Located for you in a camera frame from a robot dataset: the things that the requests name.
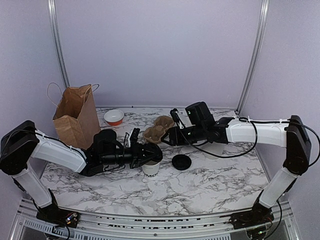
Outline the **white paper coffee cup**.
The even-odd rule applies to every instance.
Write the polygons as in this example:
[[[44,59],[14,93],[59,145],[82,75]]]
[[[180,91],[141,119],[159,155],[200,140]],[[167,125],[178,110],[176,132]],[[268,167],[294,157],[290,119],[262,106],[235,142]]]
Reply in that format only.
[[[149,161],[142,166],[143,174],[146,178],[152,179],[158,175],[160,169],[160,162]]]

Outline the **brown paper bag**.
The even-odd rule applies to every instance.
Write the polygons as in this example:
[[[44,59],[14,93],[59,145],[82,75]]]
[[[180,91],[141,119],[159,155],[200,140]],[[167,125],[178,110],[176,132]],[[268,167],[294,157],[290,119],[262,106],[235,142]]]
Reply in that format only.
[[[94,91],[98,84],[67,87],[61,91],[59,103],[52,118],[59,139],[68,146],[88,149],[94,136],[101,130]]]

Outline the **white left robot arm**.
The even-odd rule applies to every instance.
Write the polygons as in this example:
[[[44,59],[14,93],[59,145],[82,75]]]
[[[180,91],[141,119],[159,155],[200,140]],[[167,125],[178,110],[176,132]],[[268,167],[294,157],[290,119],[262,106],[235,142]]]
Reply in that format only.
[[[139,132],[139,128],[134,128],[125,146],[117,140],[114,130],[104,129],[94,135],[88,149],[80,149],[45,135],[27,120],[1,139],[0,169],[29,194],[37,207],[44,208],[43,213],[51,222],[58,223],[63,219],[63,211],[31,168],[29,159],[42,159],[86,177],[103,173],[111,165],[135,169],[151,161],[161,162],[162,150],[154,143],[139,143]]]

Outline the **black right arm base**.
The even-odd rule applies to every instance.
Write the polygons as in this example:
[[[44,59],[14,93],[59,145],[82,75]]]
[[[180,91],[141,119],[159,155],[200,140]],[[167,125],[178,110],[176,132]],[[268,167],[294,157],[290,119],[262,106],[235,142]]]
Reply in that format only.
[[[274,219],[272,209],[260,204],[257,198],[251,210],[231,214],[228,222],[237,230],[272,222]]]

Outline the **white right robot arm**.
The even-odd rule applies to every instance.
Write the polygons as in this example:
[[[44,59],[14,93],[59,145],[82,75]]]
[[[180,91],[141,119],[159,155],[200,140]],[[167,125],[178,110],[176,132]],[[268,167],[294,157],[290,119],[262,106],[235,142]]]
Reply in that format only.
[[[185,109],[191,126],[181,121],[176,108],[170,115],[176,126],[169,128],[161,141],[170,146],[191,146],[198,149],[197,142],[208,143],[253,143],[267,144],[286,149],[282,168],[259,195],[247,219],[258,224],[267,216],[267,209],[293,185],[298,176],[310,166],[311,140],[301,118],[292,115],[290,119],[256,121],[244,117],[222,117],[215,120],[207,104],[193,103]]]

